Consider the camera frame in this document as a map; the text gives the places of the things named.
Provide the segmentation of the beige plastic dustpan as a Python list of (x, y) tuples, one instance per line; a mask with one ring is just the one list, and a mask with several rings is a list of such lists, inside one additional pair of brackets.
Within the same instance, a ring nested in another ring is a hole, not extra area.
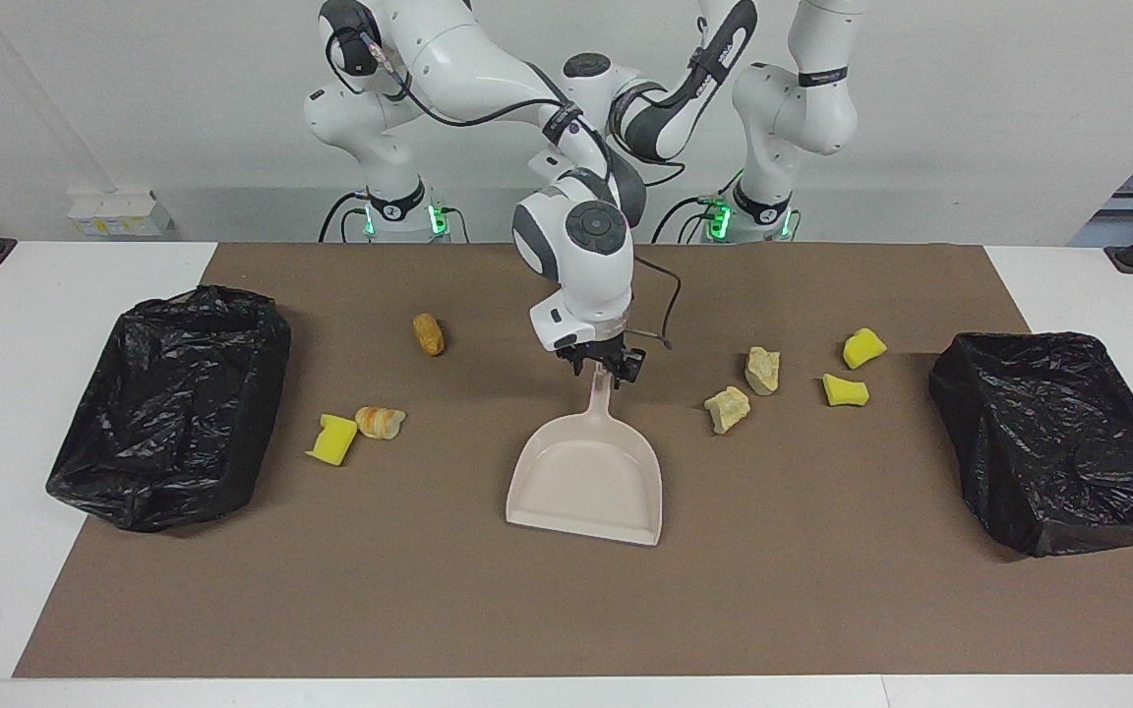
[(595, 366), (581, 413), (544, 423), (526, 441), (506, 491), (506, 523), (655, 547), (664, 478), (651, 443), (610, 411), (615, 377)]

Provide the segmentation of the black trash bag bin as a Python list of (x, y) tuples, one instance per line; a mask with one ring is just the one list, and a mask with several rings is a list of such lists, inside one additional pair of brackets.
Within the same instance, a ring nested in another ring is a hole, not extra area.
[(198, 285), (116, 319), (45, 480), (125, 532), (208, 523), (252, 501), (292, 331), (273, 299)]
[(1034, 558), (1133, 547), (1133, 391), (1079, 332), (962, 332), (927, 389), (966, 507)]

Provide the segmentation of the white wall socket box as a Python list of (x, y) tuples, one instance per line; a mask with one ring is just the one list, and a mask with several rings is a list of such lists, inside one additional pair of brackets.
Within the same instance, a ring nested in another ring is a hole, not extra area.
[(82, 236), (161, 237), (174, 224), (153, 190), (71, 191), (68, 219)]

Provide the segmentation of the brown table mat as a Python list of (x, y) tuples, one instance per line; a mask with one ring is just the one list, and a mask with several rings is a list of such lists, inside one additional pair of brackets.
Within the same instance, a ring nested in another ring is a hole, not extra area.
[[(588, 379), (540, 350), (550, 285), (494, 246), (223, 245), (204, 282), (292, 329), (255, 498), (212, 524), (91, 520), (15, 669), (29, 679), (1133, 673), (1133, 551), (1025, 558), (966, 510), (927, 390), (966, 331), (1024, 319), (981, 248), (644, 248), (683, 278), (613, 412), (664, 472), (651, 548), (513, 527), (509, 475)], [(424, 355), (412, 319), (448, 341)], [(849, 369), (871, 327), (881, 357)], [(755, 393), (751, 346), (781, 353)], [(826, 403), (823, 375), (863, 382)], [(716, 435), (704, 402), (751, 409)], [(321, 413), (401, 409), (341, 466)]]

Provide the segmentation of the orange white croissant piece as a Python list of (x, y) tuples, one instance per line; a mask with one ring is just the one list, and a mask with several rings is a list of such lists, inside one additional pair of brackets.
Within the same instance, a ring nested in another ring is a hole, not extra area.
[(378, 406), (365, 406), (353, 413), (358, 430), (368, 440), (395, 440), (404, 420), (406, 412), (401, 409)]

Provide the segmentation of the large yellow sponge piece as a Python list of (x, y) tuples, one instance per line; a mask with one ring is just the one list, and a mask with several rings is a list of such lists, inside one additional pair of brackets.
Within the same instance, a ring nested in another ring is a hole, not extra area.
[(318, 437), (305, 454), (323, 463), (341, 466), (346, 461), (346, 454), (350, 451), (358, 432), (358, 423), (351, 418), (337, 416), (337, 413), (321, 413)]

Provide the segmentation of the pale bread chunk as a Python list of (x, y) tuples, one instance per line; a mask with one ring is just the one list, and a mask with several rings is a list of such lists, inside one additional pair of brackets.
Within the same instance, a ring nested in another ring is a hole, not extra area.
[(749, 416), (751, 404), (743, 391), (729, 385), (707, 398), (704, 408), (712, 418), (712, 430), (716, 435), (725, 435)]
[(744, 377), (756, 394), (769, 396), (780, 389), (781, 353), (751, 346), (746, 355)]

